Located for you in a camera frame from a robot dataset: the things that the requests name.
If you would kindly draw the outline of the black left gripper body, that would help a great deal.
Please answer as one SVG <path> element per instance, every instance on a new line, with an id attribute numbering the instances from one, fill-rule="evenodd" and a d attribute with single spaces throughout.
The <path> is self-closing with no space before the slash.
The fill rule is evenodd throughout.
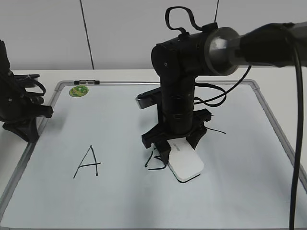
<path id="1" fill-rule="evenodd" d="M 37 80 L 34 88 L 19 85 L 10 70 L 5 43 L 0 42 L 0 120 L 15 123 L 34 117 L 51 118 L 53 109 L 42 105 L 45 87 Z"/>

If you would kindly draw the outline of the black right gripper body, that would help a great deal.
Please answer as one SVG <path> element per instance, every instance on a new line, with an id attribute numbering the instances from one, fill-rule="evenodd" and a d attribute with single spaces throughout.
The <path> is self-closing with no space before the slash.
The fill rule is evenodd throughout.
<path id="1" fill-rule="evenodd" d="M 165 124 L 158 123 L 151 130 L 142 135 L 142 143 L 146 148 L 149 148 L 153 143 L 158 141 L 186 138 L 194 131 L 207 132 L 207 127 L 204 125 L 204 122 L 210 121 L 211 117 L 212 114 L 207 109 L 194 111 L 191 128 L 184 134 L 175 134 L 174 132 L 168 131 Z"/>

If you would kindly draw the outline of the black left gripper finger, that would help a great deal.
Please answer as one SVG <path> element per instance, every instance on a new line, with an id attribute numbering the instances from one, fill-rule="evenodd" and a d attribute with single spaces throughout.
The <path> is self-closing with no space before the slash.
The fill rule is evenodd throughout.
<path id="1" fill-rule="evenodd" d="M 39 138 L 36 117 L 15 123 L 4 123 L 2 127 L 18 135 L 26 142 L 36 142 Z"/>

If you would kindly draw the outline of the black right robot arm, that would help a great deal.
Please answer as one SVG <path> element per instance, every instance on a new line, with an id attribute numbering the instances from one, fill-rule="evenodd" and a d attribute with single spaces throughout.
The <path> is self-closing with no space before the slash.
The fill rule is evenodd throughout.
<path id="1" fill-rule="evenodd" d="M 270 23 L 245 35 L 216 23 L 197 34 L 182 32 L 157 44 L 151 52 L 160 87 L 137 96 L 140 108 L 157 106 L 158 123 L 142 135 L 146 148 L 155 146 L 160 160 L 169 162 L 170 139 L 185 138 L 196 148 L 210 121 L 207 109 L 194 110 L 195 79 L 227 76 L 239 66 L 294 66 L 307 64 L 307 24 Z"/>

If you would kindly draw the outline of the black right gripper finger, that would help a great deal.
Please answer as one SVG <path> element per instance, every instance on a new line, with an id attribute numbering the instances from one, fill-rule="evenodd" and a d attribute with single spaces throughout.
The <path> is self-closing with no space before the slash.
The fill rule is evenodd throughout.
<path id="1" fill-rule="evenodd" d="M 186 137 L 187 142 L 191 145 L 191 147 L 195 150 L 198 142 L 201 138 L 206 134 L 206 131 L 194 131 L 188 137 Z"/>
<path id="2" fill-rule="evenodd" d="M 164 164 L 165 168 L 169 162 L 169 154 L 171 152 L 171 146 L 169 145 L 167 140 L 164 140 L 156 142 L 155 147 L 159 153 L 159 155 L 156 156 L 156 158 L 159 159 Z"/>

